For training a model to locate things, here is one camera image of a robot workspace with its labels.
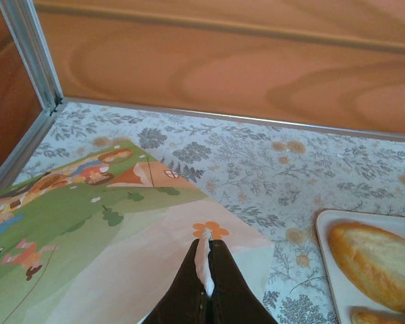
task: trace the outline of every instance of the bread roll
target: bread roll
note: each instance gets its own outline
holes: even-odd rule
[[[351,316],[351,324],[404,324],[395,319],[384,319],[376,314],[355,312]]]
[[[345,276],[370,299],[405,313],[405,239],[378,227],[340,223],[329,233]]]

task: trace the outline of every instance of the gray floral pattern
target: gray floral pattern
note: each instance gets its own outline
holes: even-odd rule
[[[321,209],[405,217],[404,142],[78,103],[17,182],[123,140],[274,242],[263,303],[280,323],[337,323],[315,233]]]
[[[138,134],[143,149],[157,149],[167,139],[157,128],[145,128]]]
[[[209,154],[211,154],[211,149],[204,145],[199,145],[197,142],[192,142],[186,145],[182,150],[173,152],[175,157],[186,163],[200,162],[203,159],[208,159]]]

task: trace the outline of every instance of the wooden wall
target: wooden wall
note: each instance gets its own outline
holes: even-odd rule
[[[69,97],[405,133],[405,0],[38,0]]]
[[[40,112],[41,105],[0,12],[0,166]]]

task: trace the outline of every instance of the cartoon tree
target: cartoon tree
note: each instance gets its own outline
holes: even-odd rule
[[[74,224],[73,226],[71,226],[67,230],[65,230],[63,233],[61,233],[60,235],[64,235],[66,233],[72,233],[72,232],[80,229],[86,223],[86,220],[90,219],[91,217],[92,217],[92,215],[87,217],[86,219],[83,219],[82,221],[77,222],[76,224]]]
[[[124,217],[121,216],[117,211],[113,211],[112,208],[107,208],[104,205],[102,205],[102,207],[104,208],[104,211],[102,211],[102,219],[107,221],[109,226],[117,226],[123,221]]]
[[[133,194],[128,192],[128,199],[129,200],[133,200],[135,202],[138,202],[138,201],[143,200],[144,198],[145,197],[143,195],[141,195],[139,192],[134,192]]]
[[[180,194],[180,191],[176,190],[175,188],[172,187],[158,187],[157,191],[159,192],[164,192],[168,196],[177,196]]]

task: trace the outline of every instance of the white tray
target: white tray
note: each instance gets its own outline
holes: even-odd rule
[[[405,314],[394,312],[368,298],[348,280],[336,264],[330,252],[327,239],[328,232],[334,224],[345,221],[359,221],[364,224],[380,227],[383,230],[405,238],[405,217],[332,210],[323,211],[319,214],[317,218],[317,233],[340,324],[350,324],[351,314],[359,308],[405,322]]]

